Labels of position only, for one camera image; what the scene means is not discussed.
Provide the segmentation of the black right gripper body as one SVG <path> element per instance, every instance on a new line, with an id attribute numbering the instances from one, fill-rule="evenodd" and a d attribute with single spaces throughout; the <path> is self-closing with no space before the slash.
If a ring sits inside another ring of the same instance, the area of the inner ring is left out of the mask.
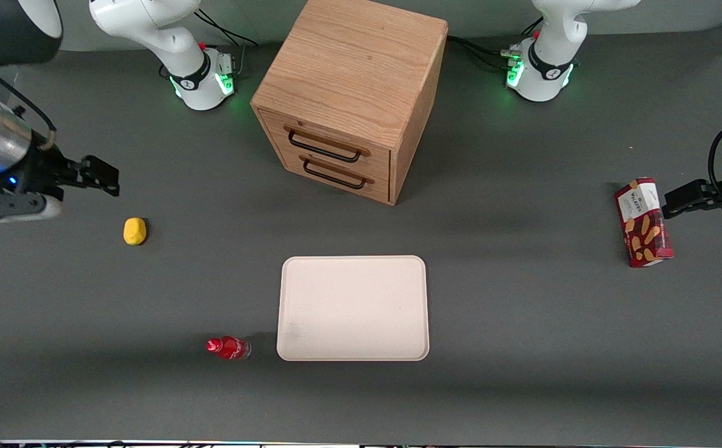
<path id="1" fill-rule="evenodd" d="M 64 200 L 64 187 L 85 189 L 79 163 L 62 155 L 59 149 L 30 148 L 25 158 L 10 169 L 17 190 Z"/>

